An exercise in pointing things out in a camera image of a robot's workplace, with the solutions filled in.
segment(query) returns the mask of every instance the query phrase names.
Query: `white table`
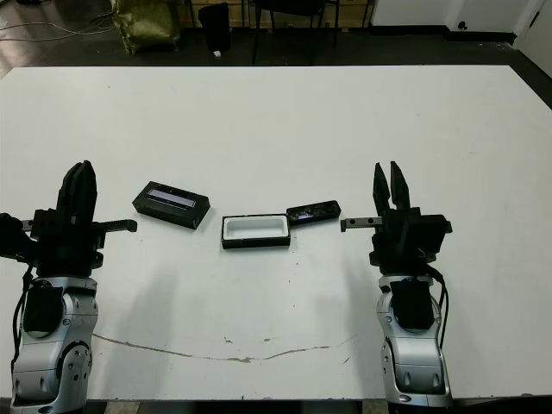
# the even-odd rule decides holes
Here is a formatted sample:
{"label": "white table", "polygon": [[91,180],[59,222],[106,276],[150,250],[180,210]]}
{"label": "white table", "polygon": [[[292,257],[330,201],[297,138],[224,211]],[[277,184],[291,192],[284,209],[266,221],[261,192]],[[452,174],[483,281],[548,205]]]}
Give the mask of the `white table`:
{"label": "white table", "polygon": [[[89,398],[383,398],[369,230],[224,251],[221,217],[336,199],[375,215],[375,162],[442,213],[456,398],[550,393],[552,111],[508,67],[35,68],[0,84],[0,210],[96,169],[107,237]],[[138,215],[149,181],[210,197],[196,231]],[[0,260],[0,395],[24,266]]]}

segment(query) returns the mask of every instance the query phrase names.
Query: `smartphone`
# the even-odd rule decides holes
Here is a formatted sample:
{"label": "smartphone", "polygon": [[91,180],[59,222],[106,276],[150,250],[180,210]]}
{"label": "smartphone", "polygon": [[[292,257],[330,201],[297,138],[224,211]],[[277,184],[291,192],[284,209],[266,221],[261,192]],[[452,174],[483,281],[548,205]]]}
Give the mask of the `smartphone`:
{"label": "smartphone", "polygon": [[329,218],[339,217],[342,209],[335,201],[326,201],[324,203],[301,205],[287,209],[287,219],[290,226],[297,226],[303,223],[319,222]]}

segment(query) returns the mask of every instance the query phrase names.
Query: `floor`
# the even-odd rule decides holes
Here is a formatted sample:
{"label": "floor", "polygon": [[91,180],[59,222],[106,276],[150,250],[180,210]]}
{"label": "floor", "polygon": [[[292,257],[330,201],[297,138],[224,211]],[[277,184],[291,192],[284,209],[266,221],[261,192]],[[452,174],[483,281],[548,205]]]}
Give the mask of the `floor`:
{"label": "floor", "polygon": [[[109,0],[47,0],[41,5],[21,5],[0,0],[0,28],[21,22],[55,22],[73,30],[88,28],[91,19],[110,10]],[[0,78],[18,66],[250,66],[252,30],[234,30],[231,50],[216,59],[207,50],[204,33],[187,29],[178,52],[157,50],[129,56],[116,30],[75,35],[60,41],[2,41],[8,37],[35,39],[65,33],[48,26],[0,30]],[[256,65],[301,66],[309,64],[309,30],[262,32]],[[338,35],[333,47],[331,30],[316,43],[315,65],[509,65],[552,108],[552,79],[507,43],[445,41],[439,34],[370,35],[351,30]]]}

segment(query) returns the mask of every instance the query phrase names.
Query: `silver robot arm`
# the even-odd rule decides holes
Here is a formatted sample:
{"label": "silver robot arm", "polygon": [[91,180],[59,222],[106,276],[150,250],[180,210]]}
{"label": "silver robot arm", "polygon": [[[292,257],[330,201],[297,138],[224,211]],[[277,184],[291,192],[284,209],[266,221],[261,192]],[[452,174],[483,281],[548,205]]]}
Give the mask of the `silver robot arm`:
{"label": "silver robot arm", "polygon": [[[429,285],[433,283],[428,276],[417,279]],[[431,299],[434,322],[428,329],[401,327],[393,310],[391,283],[411,280],[411,276],[384,276],[379,280],[383,293],[377,312],[385,337],[381,362],[386,399],[396,405],[448,408],[453,401],[447,367],[437,340],[442,324],[439,304]]]}
{"label": "silver robot arm", "polygon": [[[396,209],[390,208],[391,195]],[[444,216],[423,216],[419,208],[411,207],[408,185],[395,162],[391,193],[380,164],[376,165],[373,200],[378,217],[348,218],[341,226],[342,232],[376,230],[370,263],[383,275],[377,312],[384,334],[381,360],[389,412],[446,411],[453,405],[442,355],[449,294],[443,276],[429,263],[436,259],[452,227]],[[434,280],[442,286],[438,302],[430,294]],[[440,331],[441,342],[437,339]]]}
{"label": "silver robot arm", "polygon": [[0,214],[0,256],[28,265],[13,321],[14,412],[85,407],[97,321],[97,283],[90,275],[104,259],[97,250],[107,232],[137,230],[133,220],[93,222],[96,197],[96,175],[84,161],[65,176],[55,210],[37,210],[26,222]]}
{"label": "silver robot arm", "polygon": [[[90,278],[50,277],[30,288],[12,373],[14,409],[67,413],[85,406],[97,321],[95,294],[96,281]],[[53,331],[48,327],[53,323],[41,317],[45,299],[62,303]]]}

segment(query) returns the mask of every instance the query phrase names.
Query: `black trash bin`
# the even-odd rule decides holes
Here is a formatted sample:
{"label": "black trash bin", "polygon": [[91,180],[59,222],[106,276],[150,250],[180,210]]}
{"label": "black trash bin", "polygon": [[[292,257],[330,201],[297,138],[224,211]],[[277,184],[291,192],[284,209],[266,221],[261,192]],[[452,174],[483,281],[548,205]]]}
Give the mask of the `black trash bin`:
{"label": "black trash bin", "polygon": [[199,21],[204,27],[207,47],[211,52],[230,49],[230,21],[228,3],[205,6],[199,10]]}

